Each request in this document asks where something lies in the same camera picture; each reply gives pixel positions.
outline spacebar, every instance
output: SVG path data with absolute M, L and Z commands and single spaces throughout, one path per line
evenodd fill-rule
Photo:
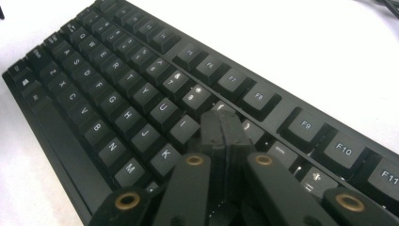
M 52 104 L 44 107 L 36 116 L 42 131 L 48 137 L 48 141 L 62 163 L 62 167 L 72 180 L 74 189 L 77 190 L 92 215 L 112 192 L 111 188 Z M 69 180 L 68 178 L 59 178 L 63 185 L 65 179 Z M 70 195 L 69 188 L 64 185 L 64 189 Z

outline black key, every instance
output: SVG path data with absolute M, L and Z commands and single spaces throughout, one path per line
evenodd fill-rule
M 94 66 L 100 67 L 112 55 L 112 52 L 108 48 L 100 44 L 88 57 Z
M 258 150 L 263 149 L 267 139 L 266 132 L 249 120 L 243 122 L 243 128 L 253 145 L 255 145 Z
M 212 55 L 207 56 L 197 66 L 193 74 L 208 86 L 212 86 L 229 67 Z
M 134 69 L 143 73 L 149 64 L 154 60 L 155 55 L 147 47 L 140 48 L 135 54 L 131 56 L 131 63 Z
M 214 96 L 211 92 L 196 85 L 183 97 L 184 109 L 194 118 L 199 119 L 200 115 L 211 107 L 213 100 Z
M 85 28 L 80 27 L 75 32 L 71 34 L 71 41 L 74 47 L 79 47 L 79 45 L 87 38 L 90 34 Z
M 161 54 L 165 54 L 170 48 L 172 48 L 181 38 L 171 32 L 169 29 L 164 28 L 158 34 L 156 34 L 150 45 L 158 50 Z
M 182 113 L 182 110 L 174 103 L 164 98 L 150 113 L 150 120 L 165 133 L 182 116 Z
M 151 158 L 165 143 L 162 137 L 150 124 L 146 124 L 132 138 L 137 153 L 144 159 Z
M 110 121 L 114 121 L 120 114 L 120 109 L 127 105 L 128 103 L 116 91 L 113 91 L 105 96 L 100 103 L 100 109 Z
M 122 38 L 117 40 L 117 42 L 119 43 L 117 47 L 118 55 L 126 61 L 130 60 L 129 53 L 135 50 L 135 48 L 138 45 L 138 42 L 134 40 L 132 37 L 128 36 L 123 36 Z
M 55 77 L 48 85 L 48 89 L 57 96 L 63 90 L 65 90 L 68 86 L 72 84 L 71 79 L 65 74 L 62 73 Z
M 112 134 L 108 126 L 102 121 L 95 121 L 85 132 L 84 136 L 93 150 L 97 150 L 98 147 L 102 147 L 102 143 L 107 140 Z
M 162 27 L 157 22 L 149 20 L 138 29 L 137 35 L 145 42 L 150 42 L 161 29 Z
M 304 153 L 310 152 L 328 129 L 323 121 L 300 108 L 294 110 L 282 127 L 281 135 Z
M 53 61 L 51 56 L 45 52 L 40 46 L 35 47 L 26 55 L 33 71 L 39 73 L 49 63 Z
M 257 83 L 238 104 L 258 121 L 263 121 L 281 97 L 274 91 Z
M 149 113 L 163 98 L 163 95 L 150 83 L 146 83 L 133 96 L 133 104 L 145 115 Z
M 76 126 L 84 124 L 90 117 L 93 117 L 96 112 L 88 103 L 87 100 L 83 99 L 79 101 L 74 107 L 68 110 L 68 114 Z
M 131 8 L 131 7 L 128 7 L 128 6 L 119 9 L 119 10 L 115 13 L 114 19 L 115 19 L 118 23 L 124 25 L 124 23 L 122 22 L 122 18 L 123 18 L 127 13 L 129 13 L 131 10 L 132 10 L 132 8 Z
M 181 155 L 170 144 L 165 145 L 151 160 L 158 176 L 164 179 L 174 168 Z
M 39 76 L 43 83 L 48 83 L 53 78 L 63 74 L 61 68 L 52 61 L 49 65 L 47 65 L 43 70 L 40 71 Z
M 215 111 L 219 111 L 219 110 L 225 110 L 225 111 L 230 111 L 231 113 L 236 113 L 236 111 L 229 105 L 227 105 L 226 103 L 222 102 L 222 101 L 218 101 L 214 107 L 212 107 L 212 110 Z
M 59 104 L 68 110 L 82 99 L 82 94 L 75 86 L 68 86 L 56 98 Z
M 82 58 L 82 56 L 80 56 L 78 53 L 72 53 L 62 62 L 62 67 L 68 73 L 74 73 L 82 66 L 84 62 L 86 61 Z
M 174 72 L 163 84 L 161 89 L 174 102 L 179 101 L 194 86 L 194 81 L 180 71 Z
M 117 179 L 120 186 L 127 187 L 136 185 L 138 181 L 144 176 L 145 170 L 141 165 L 135 160 L 131 158 L 123 167 L 118 171 L 115 175 L 115 179 Z
M 79 49 L 82 51 L 83 55 L 88 57 L 89 54 L 100 45 L 100 42 L 93 36 L 88 36 L 80 45 Z
M 306 175 L 299 179 L 305 189 L 319 199 L 323 199 L 326 190 L 335 188 L 338 183 L 315 167 L 311 167 Z
M 117 83 L 118 89 L 123 92 L 125 97 L 132 98 L 146 81 L 134 70 L 125 73 Z
M 276 141 L 267 153 L 275 156 L 286 169 L 291 169 L 298 159 L 297 153 L 279 141 Z
M 342 132 L 332 132 L 314 152 L 314 159 L 334 173 L 349 179 L 367 155 L 366 147 Z
M 215 84 L 215 90 L 232 102 L 237 101 L 251 86 L 252 80 L 235 69 L 229 69 Z
M 182 68 L 191 72 L 206 58 L 207 54 L 194 44 L 188 44 L 176 57 L 173 58 Z
M 115 137 L 100 150 L 99 156 L 103 163 L 110 168 L 126 152 L 126 147 Z
M 131 139 L 146 123 L 146 120 L 131 106 L 127 107 L 115 120 L 117 129 L 125 139 Z
M 169 136 L 177 147 L 183 149 L 188 139 L 194 136 L 199 129 L 200 125 L 196 121 L 184 115 L 170 129 Z
M 154 86 L 160 86 L 173 70 L 170 64 L 162 58 L 157 58 L 146 70 L 146 78 Z
M 361 192 L 399 214 L 399 165 L 373 154 L 352 180 Z
M 140 28 L 140 25 L 142 23 L 145 23 L 146 21 L 146 19 L 144 19 L 144 15 L 141 12 L 135 11 L 127 13 L 126 16 L 122 18 L 122 20 L 125 21 L 126 27 L 133 33 L 136 33 Z

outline white desk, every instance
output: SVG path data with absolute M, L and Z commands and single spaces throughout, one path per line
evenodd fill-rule
M 0 72 L 91 0 L 0 0 Z M 399 21 L 368 0 L 132 1 L 399 153 Z M 0 225 L 78 225 L 0 80 Z

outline brass insert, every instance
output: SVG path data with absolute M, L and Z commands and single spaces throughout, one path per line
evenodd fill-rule
M 266 155 L 258 155 L 258 156 L 256 156 L 255 160 L 258 164 L 261 164 L 264 166 L 268 166 L 273 163 L 273 160 L 269 156 L 266 156 Z
M 187 159 L 185 159 L 185 162 L 191 166 L 198 166 L 203 163 L 203 159 L 199 156 L 193 155 L 193 156 L 189 156 Z
M 121 194 L 115 200 L 115 206 L 119 210 L 129 210 L 135 208 L 140 203 L 140 196 L 135 192 Z
M 361 212 L 365 209 L 364 203 L 358 198 L 348 195 L 339 194 L 335 197 L 335 200 L 345 209 L 353 212 Z

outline keyboard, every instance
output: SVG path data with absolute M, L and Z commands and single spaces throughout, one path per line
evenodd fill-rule
M 95 2 L 3 77 L 85 223 L 115 189 L 164 184 L 211 109 L 315 199 L 345 186 L 398 216 L 397 154 L 125 1 Z

